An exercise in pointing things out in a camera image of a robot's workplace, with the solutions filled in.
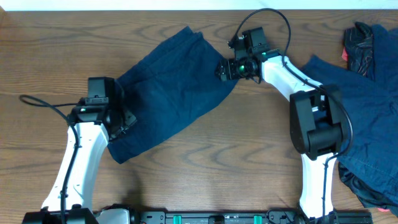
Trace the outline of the navy blue shorts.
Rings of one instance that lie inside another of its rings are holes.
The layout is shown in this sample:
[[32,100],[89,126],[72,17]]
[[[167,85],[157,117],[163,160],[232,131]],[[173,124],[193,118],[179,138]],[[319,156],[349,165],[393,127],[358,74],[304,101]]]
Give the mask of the navy blue shorts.
[[184,27],[121,75],[124,105],[137,121],[108,144],[113,159],[136,157],[217,107],[237,84],[215,76],[221,59],[201,32]]

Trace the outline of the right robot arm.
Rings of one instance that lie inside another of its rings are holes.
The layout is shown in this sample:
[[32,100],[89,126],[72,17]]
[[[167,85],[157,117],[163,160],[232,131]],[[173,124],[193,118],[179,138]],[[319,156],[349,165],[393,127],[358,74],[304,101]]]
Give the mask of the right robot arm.
[[228,46],[233,49],[234,58],[218,63],[215,75],[220,80],[266,82],[289,102],[290,138],[303,167],[301,216],[295,222],[334,223],[333,168],[348,137],[339,89],[312,80],[283,52],[271,49],[261,27],[234,35]]

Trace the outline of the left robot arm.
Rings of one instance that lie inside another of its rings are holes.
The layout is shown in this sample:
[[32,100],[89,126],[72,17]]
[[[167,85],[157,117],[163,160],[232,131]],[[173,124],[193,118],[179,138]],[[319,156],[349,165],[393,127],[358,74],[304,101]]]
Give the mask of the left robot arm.
[[123,105],[124,91],[113,78],[88,79],[88,95],[69,115],[68,139],[57,178],[40,211],[27,212],[23,223],[133,223],[134,212],[112,205],[100,212],[92,198],[101,157],[108,144],[125,135],[136,117]]

